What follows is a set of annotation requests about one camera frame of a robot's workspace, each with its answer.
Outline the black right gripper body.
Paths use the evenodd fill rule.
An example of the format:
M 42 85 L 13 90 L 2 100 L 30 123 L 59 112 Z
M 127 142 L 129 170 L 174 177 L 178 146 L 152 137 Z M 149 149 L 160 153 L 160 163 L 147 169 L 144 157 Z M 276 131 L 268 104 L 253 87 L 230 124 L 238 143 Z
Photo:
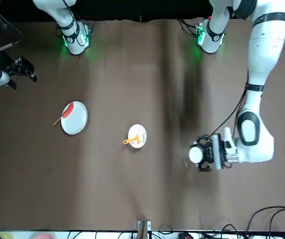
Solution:
M 17 59 L 11 59 L 6 71 L 10 75 L 34 75 L 34 65 L 23 56 L 18 56 Z

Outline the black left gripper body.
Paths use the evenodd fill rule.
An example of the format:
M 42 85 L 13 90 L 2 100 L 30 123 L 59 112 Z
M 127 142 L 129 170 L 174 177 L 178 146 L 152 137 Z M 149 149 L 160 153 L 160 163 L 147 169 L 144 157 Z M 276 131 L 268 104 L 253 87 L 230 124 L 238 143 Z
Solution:
M 214 155 L 213 141 L 209 140 L 205 144 L 205 149 L 204 149 L 205 161 L 209 163 L 211 166 L 225 166 L 225 164 L 227 163 L 227 159 L 226 159 L 226 149 L 224 141 L 219 142 L 219 156 L 220 158 L 218 159 L 218 157 Z

